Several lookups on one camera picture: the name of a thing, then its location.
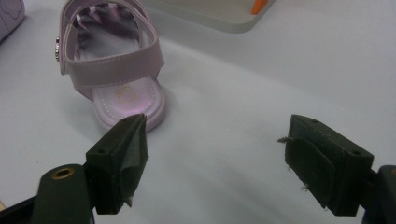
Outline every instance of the light purple object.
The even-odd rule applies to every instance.
[[[61,73],[70,75],[75,89],[92,101],[106,129],[134,114],[147,116],[148,131],[163,120],[165,97],[157,81],[163,56],[138,1],[66,3],[57,58]]]
[[[24,13],[22,0],[0,0],[0,40],[21,24]]]

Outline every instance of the pink sandal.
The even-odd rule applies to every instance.
[[[15,30],[23,18],[22,0],[0,0],[0,41]]]
[[[55,56],[106,129],[134,114],[147,116],[147,130],[163,120],[165,97],[157,80],[163,56],[138,1],[70,0]]]

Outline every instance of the screw hole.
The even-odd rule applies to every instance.
[[[352,150],[352,154],[359,156],[361,153],[358,150]]]
[[[74,172],[75,171],[72,168],[63,168],[54,172],[51,177],[52,179],[64,179],[72,175]]]

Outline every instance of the white tray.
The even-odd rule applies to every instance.
[[[269,3],[257,15],[250,13],[254,0],[141,0],[153,7],[188,21],[194,21],[228,33],[249,31],[275,2]]]

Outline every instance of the metal buckle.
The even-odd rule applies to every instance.
[[[57,62],[59,62],[59,36],[56,37],[56,42],[55,42],[55,59]]]

